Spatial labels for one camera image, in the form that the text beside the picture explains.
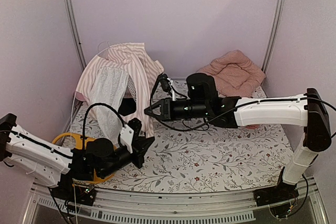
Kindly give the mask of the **pink bowl behind tent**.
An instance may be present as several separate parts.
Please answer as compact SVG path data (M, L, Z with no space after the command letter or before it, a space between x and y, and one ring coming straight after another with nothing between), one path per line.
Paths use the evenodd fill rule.
M81 101L81 102L85 102L85 100L86 100L85 96L82 93L78 92L78 91L75 92L75 98L78 101Z

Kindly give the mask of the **right aluminium frame post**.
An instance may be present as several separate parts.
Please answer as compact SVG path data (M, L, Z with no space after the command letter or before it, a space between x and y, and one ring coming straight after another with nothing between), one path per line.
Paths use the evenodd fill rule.
M268 39L268 44L267 44L267 48L266 48L266 52L265 52L265 57L264 57L262 67L261 67L264 74L267 73L270 62L271 62L272 52L274 50L274 46L275 46L275 42L276 42L276 37L277 37L278 28L279 28L280 21L281 21L281 15L282 15L282 11L283 11L283 8L284 8L284 4L285 4L285 0L277 0L276 1L276 8L275 8L274 18L273 18L272 26L271 26L271 30L270 30L270 36L269 36L269 39Z

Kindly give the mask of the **yellow double bowl holder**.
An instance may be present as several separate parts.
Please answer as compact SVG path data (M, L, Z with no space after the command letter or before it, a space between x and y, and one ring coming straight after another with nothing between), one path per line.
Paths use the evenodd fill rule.
M69 147L73 154L72 162L69 164L70 171L67 173L71 178L90 184L99 184L108 181L114 176L114 173L106 176L105 178L98 177L96 169L93 167L93 159L87 158L86 151L83 150L87 147L89 142L94 142L96 139L85 136L85 143L83 144L83 136L74 133L75 139L70 139L70 132L58 135L51 143L59 145L61 138L69 138L73 147Z

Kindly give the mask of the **left aluminium frame post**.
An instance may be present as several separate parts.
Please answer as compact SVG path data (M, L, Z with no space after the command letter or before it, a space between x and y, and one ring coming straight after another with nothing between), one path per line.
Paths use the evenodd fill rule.
M73 38L73 43L75 46L77 58L78 58L81 70L84 71L85 67L87 66L87 63L86 63L86 59L83 53L82 42L81 42L79 31L78 31L73 2L72 0L64 0L64 3L65 3L66 13L68 17L69 26L70 26L70 32Z

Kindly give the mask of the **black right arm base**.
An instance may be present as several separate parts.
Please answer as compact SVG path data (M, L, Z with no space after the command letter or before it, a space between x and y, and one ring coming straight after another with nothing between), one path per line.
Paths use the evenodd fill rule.
M253 191L254 200L258 207L294 199L299 196L297 184L292 185L284 182L284 170L285 167L282 168L275 186Z

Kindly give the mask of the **striped pet tent fabric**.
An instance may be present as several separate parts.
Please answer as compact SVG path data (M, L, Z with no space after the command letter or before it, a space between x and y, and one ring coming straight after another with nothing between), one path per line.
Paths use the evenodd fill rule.
M122 43L110 46L94 56L84 69L76 91L85 96L87 105L102 103L92 108L89 115L98 122L103 135L117 144L122 121L137 118L142 123L146 137L154 136L153 120L144 114L149 107L151 91L164 67L152 60L144 43ZM118 110L124 98L135 101L135 110L127 115L116 116L107 104Z

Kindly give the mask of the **aluminium frame post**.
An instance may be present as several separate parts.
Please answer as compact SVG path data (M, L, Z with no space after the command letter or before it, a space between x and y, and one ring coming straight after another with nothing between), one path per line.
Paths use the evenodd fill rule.
M84 71L85 67L87 66L87 63L86 63L86 59L83 53L82 42L81 42L79 31L78 31L73 2L72 0L64 0L64 3L65 3L66 13L68 17L69 26L70 26L70 32L73 38L73 43L75 46L77 58L78 58L81 70Z
M272 52L274 50L274 46L275 46L275 42L276 42L276 37L277 37L278 28L279 28L280 21L281 21L281 15L282 15L282 11L283 11L283 8L284 8L284 4L285 4L285 0L277 0L276 1L276 8L275 8L274 18L273 18L272 26L271 26L271 30L270 30L270 36L269 36L269 39L268 39L268 44L267 44L267 48L266 48L266 52L265 52L265 57L264 57L262 67L261 67L264 74L267 73L270 62L271 62Z

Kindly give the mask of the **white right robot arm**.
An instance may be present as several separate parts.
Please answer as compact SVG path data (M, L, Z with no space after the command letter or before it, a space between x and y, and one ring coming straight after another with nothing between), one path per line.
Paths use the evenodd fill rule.
M144 113L165 125L167 122L204 118L206 124L236 129L257 124L285 124L304 128L299 147L284 167L279 184L271 190L276 201L291 194L292 186L332 142L327 102L314 88L291 97L253 99L218 95L215 80L204 73L186 79L188 97L169 97L149 103Z

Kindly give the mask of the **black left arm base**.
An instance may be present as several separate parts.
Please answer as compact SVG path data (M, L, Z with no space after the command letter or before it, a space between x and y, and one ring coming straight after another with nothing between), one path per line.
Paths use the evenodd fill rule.
M51 188L51 194L58 199L67 202L78 203L85 206L93 206L97 191L94 187L84 187L74 183L72 179L61 180L58 185Z

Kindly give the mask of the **front aluminium rail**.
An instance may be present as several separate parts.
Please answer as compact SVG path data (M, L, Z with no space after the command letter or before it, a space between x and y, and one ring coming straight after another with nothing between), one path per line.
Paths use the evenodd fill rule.
M298 183L299 196L288 217L290 200L257 205L253 189L194 194L159 194L97 188L92 205L67 210L48 189L33 184L23 223L329 223L313 177Z

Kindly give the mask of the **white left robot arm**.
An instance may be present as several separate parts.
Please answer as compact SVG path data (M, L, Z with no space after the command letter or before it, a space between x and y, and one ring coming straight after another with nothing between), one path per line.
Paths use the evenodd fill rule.
M78 188L64 177L91 184L103 183L121 168L133 164L142 168L145 154L154 137L140 135L141 121L132 119L119 133L119 147L106 138L73 137L74 148L47 142L25 131L16 123L16 115L1 118L1 161L22 168L43 185L55 188L67 200L78 195Z

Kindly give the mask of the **white flexible tent pole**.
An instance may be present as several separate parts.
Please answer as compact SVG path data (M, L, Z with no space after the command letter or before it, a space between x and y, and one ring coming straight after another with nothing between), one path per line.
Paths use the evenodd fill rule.
M77 45L77 53L78 53L78 57L79 57L79 63L81 65L82 70L85 69L86 67L86 60L83 54L83 50L82 50L82 46L81 46L81 42L78 42ZM72 124L73 124L73 116L74 116L74 108L75 108L75 101L76 101L76 95L73 95L73 100L72 100L72 105L71 105L71 114L70 114L70 127L69 127L69 132L70 132L70 139L75 139L75 135L72 132ZM74 187L73 189L73 195L74 195L74 204L75 204L75 224L78 224L78 212L77 212L77 199L76 199L76 189Z

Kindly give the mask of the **pink cat-ear pet bowl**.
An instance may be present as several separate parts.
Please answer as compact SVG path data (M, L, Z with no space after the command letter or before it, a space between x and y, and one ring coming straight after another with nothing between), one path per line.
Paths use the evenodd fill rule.
M254 130L254 129L259 128L259 125L248 125L248 126L245 126L245 128Z

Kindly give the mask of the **pink gingham cushion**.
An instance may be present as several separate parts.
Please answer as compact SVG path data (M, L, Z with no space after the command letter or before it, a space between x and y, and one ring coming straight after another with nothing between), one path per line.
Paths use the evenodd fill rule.
M230 51L212 60L198 72L212 76L218 93L225 97L251 97L266 77L240 50Z

